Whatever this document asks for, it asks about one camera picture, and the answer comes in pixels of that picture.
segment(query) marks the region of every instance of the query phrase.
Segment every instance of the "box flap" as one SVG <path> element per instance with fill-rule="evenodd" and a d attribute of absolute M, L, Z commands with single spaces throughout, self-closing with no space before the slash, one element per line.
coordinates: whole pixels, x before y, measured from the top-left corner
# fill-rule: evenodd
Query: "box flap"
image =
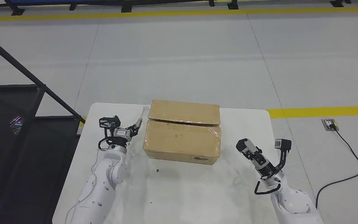
<path fill-rule="evenodd" d="M 143 149 L 197 156 L 220 157 L 221 130 L 150 120 Z"/>
<path fill-rule="evenodd" d="M 149 119 L 193 124 L 220 124 L 219 105 L 153 100 Z"/>

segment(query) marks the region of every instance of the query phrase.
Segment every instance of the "white table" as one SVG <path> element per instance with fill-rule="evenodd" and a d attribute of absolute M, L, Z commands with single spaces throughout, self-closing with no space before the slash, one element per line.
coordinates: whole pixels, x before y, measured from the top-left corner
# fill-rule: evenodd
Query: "white table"
<path fill-rule="evenodd" d="M 131 104 L 91 106 L 53 224 L 64 224 L 68 209 L 91 175 L 98 141 L 104 137 L 99 118 L 118 115 L 122 126 L 127 127 L 137 121 L 142 108 Z M 278 163 L 268 112 L 220 108 L 220 119 L 221 157 L 212 166 L 148 158 L 142 149 L 146 119 L 128 148 L 129 176 L 117 186 L 116 200 L 105 223 L 278 223 L 270 196 L 253 193 L 258 173 L 235 148 L 239 139 L 249 138 L 274 165 Z"/>

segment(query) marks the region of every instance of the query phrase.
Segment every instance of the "power cord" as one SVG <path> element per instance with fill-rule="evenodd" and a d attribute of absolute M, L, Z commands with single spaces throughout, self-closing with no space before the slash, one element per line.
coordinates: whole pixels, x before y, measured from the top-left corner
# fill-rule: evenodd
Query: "power cord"
<path fill-rule="evenodd" d="M 348 144 L 348 142 L 347 142 L 347 141 L 341 136 L 341 134 L 337 131 L 336 125 L 335 125 L 335 124 L 330 124 L 329 127 L 330 127 L 330 128 L 333 128 L 333 130 L 335 130 L 335 131 L 337 132 L 337 134 L 341 137 L 341 139 L 348 145 L 348 147 L 349 147 L 349 149 L 351 150 L 351 152 L 353 153 L 354 157 L 358 160 L 358 157 L 357 157 L 356 153 L 352 150 L 352 147 Z M 316 197 L 316 199 L 315 199 L 315 208 L 318 207 L 319 194 L 321 193 L 321 191 L 322 191 L 324 188 L 326 188 L 326 187 L 328 187 L 328 186 L 331 186 L 332 184 L 337 184 L 337 183 L 341 183 L 341 182 L 346 181 L 346 180 L 350 180 L 350 179 L 356 178 L 357 176 L 358 176 L 358 174 L 357 174 L 357 175 L 354 175 L 354 176 L 351 176 L 350 178 L 345 178 L 345 179 L 343 179 L 343 180 L 339 180 L 339 181 L 332 182 L 332 183 L 327 184 L 327 185 L 325 185 L 324 187 L 322 187 L 322 188 L 318 191 L 317 197 Z"/>
<path fill-rule="evenodd" d="M 85 198 L 83 198 L 82 200 L 80 200 L 79 202 L 77 202 L 74 206 L 72 206 L 72 207 L 68 210 L 68 212 L 67 212 L 67 214 L 66 214 L 66 218 L 65 218 L 65 224 L 67 223 L 67 219 L 68 219 L 69 212 L 70 212 L 73 208 L 75 208 L 77 205 L 81 204 L 84 200 L 86 200 L 86 199 L 92 194 L 92 192 L 93 192 L 93 190 L 94 190 L 94 188 L 95 188 L 95 186 L 96 186 L 96 184 L 97 184 L 97 176 L 96 176 L 96 174 L 95 174 L 93 168 L 94 168 L 94 166 L 97 164 L 99 151 L 100 151 L 100 149 L 97 150 L 96 162 L 95 162 L 95 164 L 93 164 L 93 166 L 91 167 L 91 172 L 92 172 L 92 174 L 95 176 L 95 180 L 94 180 L 94 182 L 92 183 L 92 189 L 91 189 L 90 193 L 89 193 Z"/>

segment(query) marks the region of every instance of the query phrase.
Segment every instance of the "cardboard box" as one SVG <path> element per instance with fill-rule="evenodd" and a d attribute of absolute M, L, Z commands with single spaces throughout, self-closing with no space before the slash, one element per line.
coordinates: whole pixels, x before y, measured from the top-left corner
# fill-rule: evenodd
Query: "cardboard box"
<path fill-rule="evenodd" d="M 149 158 L 212 165 L 220 157 L 218 105 L 153 100 L 148 118 Z"/>

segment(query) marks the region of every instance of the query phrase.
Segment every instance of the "black cable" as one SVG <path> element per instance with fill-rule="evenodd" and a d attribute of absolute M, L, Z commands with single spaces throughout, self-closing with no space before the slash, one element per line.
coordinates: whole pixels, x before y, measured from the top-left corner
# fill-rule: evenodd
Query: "black cable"
<path fill-rule="evenodd" d="M 336 126 L 335 126 L 334 124 L 333 124 L 333 125 L 331 124 L 329 127 L 330 127 L 330 128 L 333 128 L 333 129 L 337 132 L 337 134 L 338 134 L 338 135 L 341 137 L 341 139 L 348 145 L 349 149 L 351 150 L 351 152 L 353 153 L 353 155 L 354 155 L 354 156 L 356 157 L 356 159 L 358 160 L 358 157 L 357 157 L 356 153 L 353 151 L 352 147 L 348 144 L 348 142 L 347 142 L 347 141 L 341 136 L 341 134 L 337 131 Z M 328 187 L 328 186 L 331 186 L 331 185 L 333 185 L 333 184 L 337 184 L 337 183 L 340 183 L 340 182 L 343 182 L 343 181 L 346 181 L 346 180 L 350 180 L 350 179 L 356 178 L 357 176 L 358 176 L 358 174 L 357 174 L 357 175 L 354 175 L 354 176 L 351 176 L 350 178 L 345 178 L 345 179 L 343 179 L 343 180 L 339 180 L 339 181 L 332 182 L 332 183 L 327 184 L 327 185 L 325 185 L 324 187 L 322 187 L 322 188 L 318 191 L 317 197 L 316 197 L 316 199 L 315 199 L 315 208 L 318 207 L 319 194 L 321 193 L 321 191 L 322 191 L 324 188 L 326 188 L 326 187 Z"/>

